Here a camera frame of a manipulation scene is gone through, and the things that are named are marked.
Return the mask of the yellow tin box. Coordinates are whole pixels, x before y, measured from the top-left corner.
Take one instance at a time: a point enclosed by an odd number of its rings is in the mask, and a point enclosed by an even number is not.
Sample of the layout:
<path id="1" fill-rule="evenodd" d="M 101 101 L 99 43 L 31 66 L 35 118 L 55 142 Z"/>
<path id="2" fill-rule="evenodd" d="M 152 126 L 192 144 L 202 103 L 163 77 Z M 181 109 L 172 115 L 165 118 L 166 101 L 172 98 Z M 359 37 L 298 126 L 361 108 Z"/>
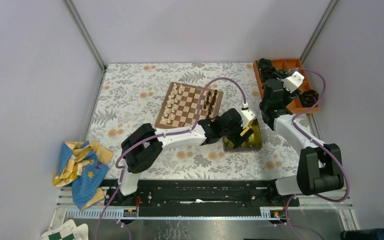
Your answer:
<path id="1" fill-rule="evenodd" d="M 241 135 L 244 135 L 247 130 L 253 130 L 253 133 L 236 148 L 234 148 L 234 144 L 225 137 L 223 140 L 223 151 L 225 153 L 250 153 L 260 151 L 263 144 L 258 120 L 254 119 L 251 121 Z"/>

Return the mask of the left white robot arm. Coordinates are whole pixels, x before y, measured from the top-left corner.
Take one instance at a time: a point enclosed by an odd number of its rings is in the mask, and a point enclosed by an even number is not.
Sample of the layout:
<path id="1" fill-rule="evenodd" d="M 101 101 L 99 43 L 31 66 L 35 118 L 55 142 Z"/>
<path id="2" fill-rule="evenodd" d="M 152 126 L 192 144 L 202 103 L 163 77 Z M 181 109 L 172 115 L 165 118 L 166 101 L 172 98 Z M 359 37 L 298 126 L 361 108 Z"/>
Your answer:
<path id="1" fill-rule="evenodd" d="M 234 148 L 239 147 L 253 134 L 248 128 L 256 113 L 248 108 L 229 109 L 214 119 L 202 119 L 192 126 L 171 129 L 153 128 L 150 123 L 141 125 L 122 144 L 122 154 L 115 166 L 123 169 L 118 180 L 116 199 L 124 206 L 132 204 L 141 173 L 149 169 L 164 150 L 184 146 L 205 146 L 227 138 Z"/>

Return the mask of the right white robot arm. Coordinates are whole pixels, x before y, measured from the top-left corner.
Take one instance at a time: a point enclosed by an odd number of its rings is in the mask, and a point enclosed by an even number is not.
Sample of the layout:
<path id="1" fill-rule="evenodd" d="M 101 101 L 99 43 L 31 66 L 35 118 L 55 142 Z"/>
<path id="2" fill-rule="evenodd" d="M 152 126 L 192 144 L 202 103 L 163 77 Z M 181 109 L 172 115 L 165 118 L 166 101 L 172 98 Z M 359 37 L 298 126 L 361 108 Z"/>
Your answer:
<path id="1" fill-rule="evenodd" d="M 316 195 L 342 189 L 345 183 L 340 148 L 315 138 L 293 120 L 287 109 L 291 95 L 281 80 L 269 79 L 259 104 L 263 121 L 299 155 L 296 175 L 274 180 L 274 188 L 267 191 L 267 201 L 273 206 L 281 205 L 288 195 Z"/>

